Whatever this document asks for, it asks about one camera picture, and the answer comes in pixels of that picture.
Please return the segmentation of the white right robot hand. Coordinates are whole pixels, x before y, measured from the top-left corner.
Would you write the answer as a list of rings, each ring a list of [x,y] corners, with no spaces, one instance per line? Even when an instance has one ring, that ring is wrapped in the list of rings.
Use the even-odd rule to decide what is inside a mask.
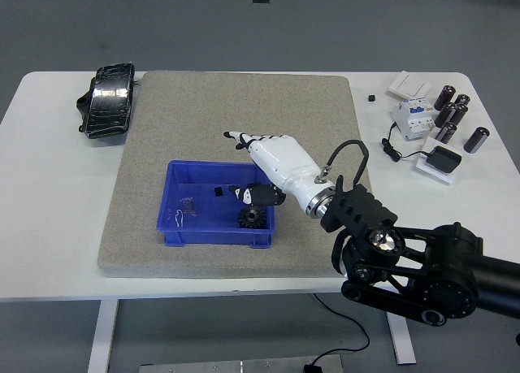
[[[257,136],[244,132],[225,132],[245,149],[253,162],[282,193],[293,195],[300,208],[310,217],[323,216],[325,204],[332,199],[335,186],[323,169],[291,136]]]

